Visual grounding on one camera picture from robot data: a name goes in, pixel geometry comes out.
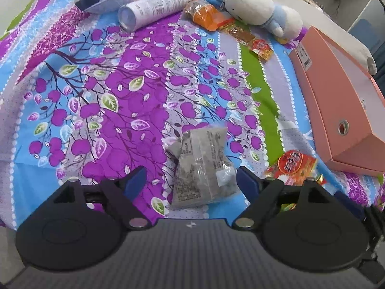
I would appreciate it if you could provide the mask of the colourful floral bed sheet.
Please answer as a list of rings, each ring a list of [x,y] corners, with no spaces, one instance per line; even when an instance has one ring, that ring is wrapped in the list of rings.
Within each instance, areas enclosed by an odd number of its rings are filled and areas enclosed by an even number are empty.
[[[31,2],[1,40],[1,224],[19,227],[66,180],[96,185],[138,166],[148,180],[135,205],[150,220],[233,221],[248,206],[241,193],[171,208],[166,147],[191,129],[224,125],[227,157],[257,175],[291,149],[318,156],[290,52],[267,42],[275,54],[264,63],[182,13],[126,33],[115,13]]]

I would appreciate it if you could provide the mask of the pink cardboard box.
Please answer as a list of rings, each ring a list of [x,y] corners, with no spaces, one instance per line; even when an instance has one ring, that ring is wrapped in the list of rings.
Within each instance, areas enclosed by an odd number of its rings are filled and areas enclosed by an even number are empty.
[[[370,176],[384,173],[384,96],[373,77],[315,27],[289,57],[316,152],[327,167]]]

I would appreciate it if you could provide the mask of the white blue plush toy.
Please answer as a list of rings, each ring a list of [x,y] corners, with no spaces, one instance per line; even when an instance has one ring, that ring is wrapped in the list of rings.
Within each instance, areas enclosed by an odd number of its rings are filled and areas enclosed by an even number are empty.
[[[213,0],[235,19],[269,31],[283,42],[299,40],[303,31],[300,14],[273,0]]]

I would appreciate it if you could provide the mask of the red orange snack packet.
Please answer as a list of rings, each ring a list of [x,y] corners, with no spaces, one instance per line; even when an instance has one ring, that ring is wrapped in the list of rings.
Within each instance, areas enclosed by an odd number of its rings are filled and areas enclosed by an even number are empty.
[[[316,171],[317,159],[298,150],[289,150],[264,172],[264,177],[273,177],[288,186],[302,186],[307,178],[324,185],[324,176]]]

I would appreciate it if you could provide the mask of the grey clear snack packet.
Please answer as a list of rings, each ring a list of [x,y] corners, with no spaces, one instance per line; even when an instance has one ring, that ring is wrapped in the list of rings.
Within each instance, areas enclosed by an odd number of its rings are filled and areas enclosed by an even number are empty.
[[[169,145],[167,152],[177,160],[172,208],[218,202],[239,191],[236,168],[225,154],[227,132],[209,125],[186,131]]]

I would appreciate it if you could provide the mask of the brown red snack strip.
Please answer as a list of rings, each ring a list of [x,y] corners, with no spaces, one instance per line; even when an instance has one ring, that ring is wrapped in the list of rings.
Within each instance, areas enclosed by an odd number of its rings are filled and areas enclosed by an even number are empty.
[[[251,32],[244,30],[242,27],[231,25],[224,28],[224,31],[237,39],[241,44],[246,46],[250,51],[255,53],[264,61],[268,61],[273,55],[273,50],[264,39],[256,37]]]

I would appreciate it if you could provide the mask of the white spray bottle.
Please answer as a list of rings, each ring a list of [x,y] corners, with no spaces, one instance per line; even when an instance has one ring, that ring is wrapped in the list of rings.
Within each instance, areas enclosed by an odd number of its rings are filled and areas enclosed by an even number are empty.
[[[167,16],[181,12],[192,0],[137,0],[120,7],[119,25],[128,32],[136,31]]]

